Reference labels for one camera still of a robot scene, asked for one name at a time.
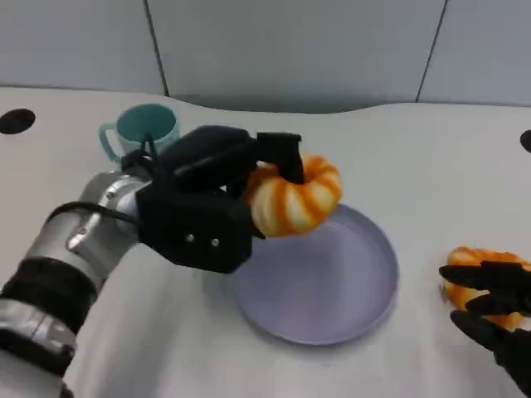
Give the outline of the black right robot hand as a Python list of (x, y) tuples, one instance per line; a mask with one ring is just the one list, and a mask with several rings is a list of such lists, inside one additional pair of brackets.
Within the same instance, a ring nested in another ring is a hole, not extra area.
[(483, 261), (474, 265), (444, 265), (439, 274), (459, 287), (485, 290), (464, 310), (451, 312), (451, 321), (468, 338), (492, 352), (520, 391), (530, 396), (530, 331), (508, 331), (488, 316), (519, 313), (530, 316), (530, 272), (520, 263)]

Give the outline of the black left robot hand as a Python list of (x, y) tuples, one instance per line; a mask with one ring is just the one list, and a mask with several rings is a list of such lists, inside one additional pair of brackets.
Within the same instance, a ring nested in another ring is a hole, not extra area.
[(258, 163), (276, 166), (288, 182), (304, 182), (301, 137), (293, 133), (258, 133), (203, 125), (168, 145), (156, 163), (182, 192), (212, 192), (221, 187), (241, 197)]

